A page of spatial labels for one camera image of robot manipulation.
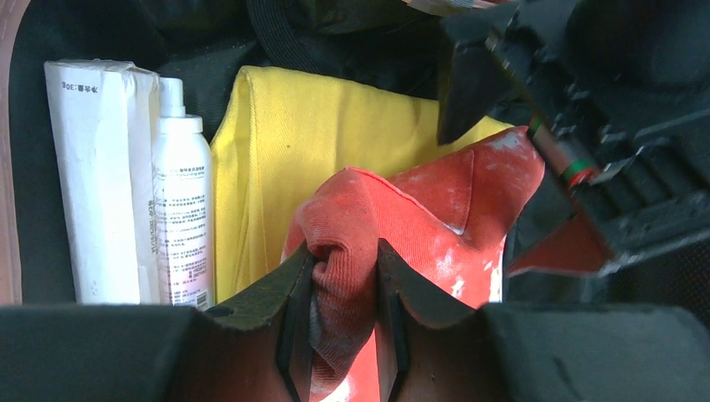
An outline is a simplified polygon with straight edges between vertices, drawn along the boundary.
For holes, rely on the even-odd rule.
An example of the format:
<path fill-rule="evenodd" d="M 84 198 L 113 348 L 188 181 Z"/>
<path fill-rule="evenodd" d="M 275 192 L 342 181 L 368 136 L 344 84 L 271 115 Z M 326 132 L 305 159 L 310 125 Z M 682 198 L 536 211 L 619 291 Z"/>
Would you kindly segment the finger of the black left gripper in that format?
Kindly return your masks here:
<path fill-rule="evenodd" d="M 461 138 L 510 93 L 512 84 L 486 41 L 490 34 L 506 29 L 517 9 L 517 5 L 496 5 L 440 20 L 438 145 Z"/>

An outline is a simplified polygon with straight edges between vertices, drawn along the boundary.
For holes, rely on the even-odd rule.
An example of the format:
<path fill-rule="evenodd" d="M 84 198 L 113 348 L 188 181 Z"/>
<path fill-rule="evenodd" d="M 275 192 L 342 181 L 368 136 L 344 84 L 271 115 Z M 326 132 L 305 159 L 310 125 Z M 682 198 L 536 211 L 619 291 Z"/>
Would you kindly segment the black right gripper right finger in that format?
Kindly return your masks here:
<path fill-rule="evenodd" d="M 467 306 L 378 242 L 383 401 L 706 401 L 709 334 L 648 304 Z"/>

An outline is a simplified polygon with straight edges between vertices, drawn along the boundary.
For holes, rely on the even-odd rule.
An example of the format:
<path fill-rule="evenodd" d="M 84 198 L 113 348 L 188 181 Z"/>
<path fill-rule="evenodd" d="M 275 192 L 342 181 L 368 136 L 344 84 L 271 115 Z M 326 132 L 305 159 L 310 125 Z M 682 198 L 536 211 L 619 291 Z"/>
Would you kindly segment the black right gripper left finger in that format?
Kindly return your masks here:
<path fill-rule="evenodd" d="M 192 307 L 4 307 L 4 401 L 306 401 L 314 258 Z"/>

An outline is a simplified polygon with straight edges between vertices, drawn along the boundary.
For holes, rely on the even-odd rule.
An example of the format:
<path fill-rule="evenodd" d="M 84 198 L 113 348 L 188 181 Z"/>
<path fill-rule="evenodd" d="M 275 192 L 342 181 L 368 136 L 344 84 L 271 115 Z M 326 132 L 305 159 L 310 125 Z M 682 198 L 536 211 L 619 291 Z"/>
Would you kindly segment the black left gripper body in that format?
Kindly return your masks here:
<path fill-rule="evenodd" d="M 512 271 L 607 274 L 709 241 L 709 4 L 523 1 L 487 43 L 574 211 Z"/>

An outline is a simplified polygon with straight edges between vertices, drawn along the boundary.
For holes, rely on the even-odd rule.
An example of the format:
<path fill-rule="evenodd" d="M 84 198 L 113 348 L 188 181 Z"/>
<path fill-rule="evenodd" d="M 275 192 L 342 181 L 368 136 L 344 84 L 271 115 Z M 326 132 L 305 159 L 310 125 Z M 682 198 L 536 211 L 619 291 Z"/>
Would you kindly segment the pink hard-shell suitcase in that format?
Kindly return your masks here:
<path fill-rule="evenodd" d="M 308 74 L 350 80 L 436 101 L 440 20 L 389 3 L 383 21 L 367 26 L 350 2 L 330 1 L 336 23 L 312 24 L 310 5 L 290 1 L 280 15 L 313 61 Z M 246 1 L 15 1 L 2 12 L 17 22 L 6 32 L 7 132 L 12 148 L 22 298 L 27 303 L 75 299 L 44 83 L 56 59 L 129 60 L 185 82 L 188 109 L 204 119 L 212 141 L 239 70 L 294 70 L 269 28 Z"/>

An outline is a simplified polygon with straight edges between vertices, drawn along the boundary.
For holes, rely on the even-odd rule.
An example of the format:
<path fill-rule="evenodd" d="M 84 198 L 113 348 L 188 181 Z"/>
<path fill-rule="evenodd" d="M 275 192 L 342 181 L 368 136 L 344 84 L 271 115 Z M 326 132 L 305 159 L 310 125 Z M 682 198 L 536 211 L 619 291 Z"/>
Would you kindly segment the red snack bag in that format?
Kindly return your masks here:
<path fill-rule="evenodd" d="M 296 211 L 283 256 L 306 245 L 312 272 L 314 401 L 379 398 L 373 329 L 378 242 L 469 307 L 503 297 L 507 234 L 544 173 L 515 126 L 390 178 L 357 167 L 332 175 Z"/>

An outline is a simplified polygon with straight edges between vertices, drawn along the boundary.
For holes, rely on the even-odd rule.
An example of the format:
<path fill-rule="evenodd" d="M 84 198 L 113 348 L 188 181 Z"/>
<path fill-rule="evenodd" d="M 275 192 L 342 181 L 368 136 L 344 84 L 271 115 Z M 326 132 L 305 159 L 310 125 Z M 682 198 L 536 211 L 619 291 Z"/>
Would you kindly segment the yellow box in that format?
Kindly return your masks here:
<path fill-rule="evenodd" d="M 435 143 L 439 106 L 350 80 L 246 66 L 211 143 L 216 298 L 280 264 L 299 205 L 342 168 L 388 177 L 498 133 L 486 117 L 460 140 Z"/>

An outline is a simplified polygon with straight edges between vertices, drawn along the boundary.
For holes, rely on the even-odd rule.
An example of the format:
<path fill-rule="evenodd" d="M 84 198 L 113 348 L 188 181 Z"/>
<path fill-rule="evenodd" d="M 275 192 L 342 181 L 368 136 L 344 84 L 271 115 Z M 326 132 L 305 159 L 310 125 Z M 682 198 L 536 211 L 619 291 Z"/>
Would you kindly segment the white spray bottle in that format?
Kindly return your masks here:
<path fill-rule="evenodd" d="M 186 111 L 183 82 L 162 77 L 159 85 L 152 171 L 160 297 L 205 311 L 215 303 L 212 155 L 202 118 Z"/>

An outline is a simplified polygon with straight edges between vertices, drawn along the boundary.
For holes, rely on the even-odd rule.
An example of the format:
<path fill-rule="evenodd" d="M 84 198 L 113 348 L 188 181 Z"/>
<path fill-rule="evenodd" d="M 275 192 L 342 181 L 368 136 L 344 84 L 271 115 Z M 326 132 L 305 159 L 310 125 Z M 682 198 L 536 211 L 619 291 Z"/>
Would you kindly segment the white toothpaste box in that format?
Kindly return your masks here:
<path fill-rule="evenodd" d="M 48 61 L 44 74 L 76 299 L 157 304 L 157 74 L 98 59 Z"/>

